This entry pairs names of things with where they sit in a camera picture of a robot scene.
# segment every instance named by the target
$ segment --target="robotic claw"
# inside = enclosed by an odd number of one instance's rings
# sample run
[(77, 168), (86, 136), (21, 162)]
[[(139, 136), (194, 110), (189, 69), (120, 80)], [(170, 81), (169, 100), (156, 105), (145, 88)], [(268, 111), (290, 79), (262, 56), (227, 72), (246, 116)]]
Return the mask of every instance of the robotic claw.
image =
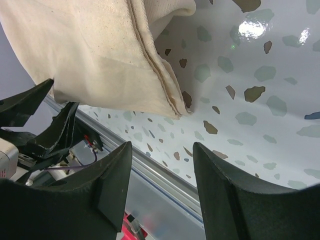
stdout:
[[(14, 132), (38, 109), (54, 81), (0, 100), (0, 236), (4, 240), (115, 240), (121, 232), (132, 164), (124, 143), (101, 160), (49, 186), (26, 186), (34, 171), (68, 160), (86, 129), (76, 122), (78, 103), (69, 102), (41, 134)], [(27, 170), (9, 180), (17, 166)]]

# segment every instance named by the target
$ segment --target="terrazzo pattern tabletop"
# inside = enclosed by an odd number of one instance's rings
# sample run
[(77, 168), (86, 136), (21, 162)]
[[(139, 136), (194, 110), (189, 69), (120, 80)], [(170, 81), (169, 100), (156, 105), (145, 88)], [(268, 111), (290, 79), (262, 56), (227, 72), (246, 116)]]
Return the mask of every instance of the terrazzo pattern tabletop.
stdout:
[(318, 183), (320, 0), (196, 5), (155, 41), (193, 115), (80, 109), (194, 186), (194, 142), (275, 184)]

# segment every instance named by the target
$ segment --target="gray wall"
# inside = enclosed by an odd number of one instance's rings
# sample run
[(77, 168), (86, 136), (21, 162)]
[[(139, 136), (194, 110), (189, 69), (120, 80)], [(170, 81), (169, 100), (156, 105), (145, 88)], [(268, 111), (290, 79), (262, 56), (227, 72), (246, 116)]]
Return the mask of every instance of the gray wall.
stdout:
[[(34, 82), (18, 61), (0, 25), (0, 100), (26, 91), (33, 86)], [(12, 129), (39, 134), (50, 125), (52, 116), (49, 107), (42, 103), (22, 128), (23, 130), (21, 128)]]

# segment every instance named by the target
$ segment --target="beige cloth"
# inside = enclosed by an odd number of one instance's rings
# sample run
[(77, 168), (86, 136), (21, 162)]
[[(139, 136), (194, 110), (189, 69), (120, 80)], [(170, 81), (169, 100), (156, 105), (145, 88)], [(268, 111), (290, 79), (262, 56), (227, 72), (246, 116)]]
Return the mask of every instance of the beige cloth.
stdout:
[(195, 8), (194, 0), (0, 0), (0, 22), (33, 81), (54, 79), (57, 102), (177, 119), (188, 111), (154, 39)]

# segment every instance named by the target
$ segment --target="folded cloth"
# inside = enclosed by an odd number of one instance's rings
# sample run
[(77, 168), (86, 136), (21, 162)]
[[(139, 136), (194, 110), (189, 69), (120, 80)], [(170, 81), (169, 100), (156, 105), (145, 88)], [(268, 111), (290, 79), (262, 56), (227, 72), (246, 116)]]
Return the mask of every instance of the folded cloth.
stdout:
[(0, 22), (36, 84), (54, 79), (58, 103), (188, 115), (154, 39), (194, 0), (0, 0)]

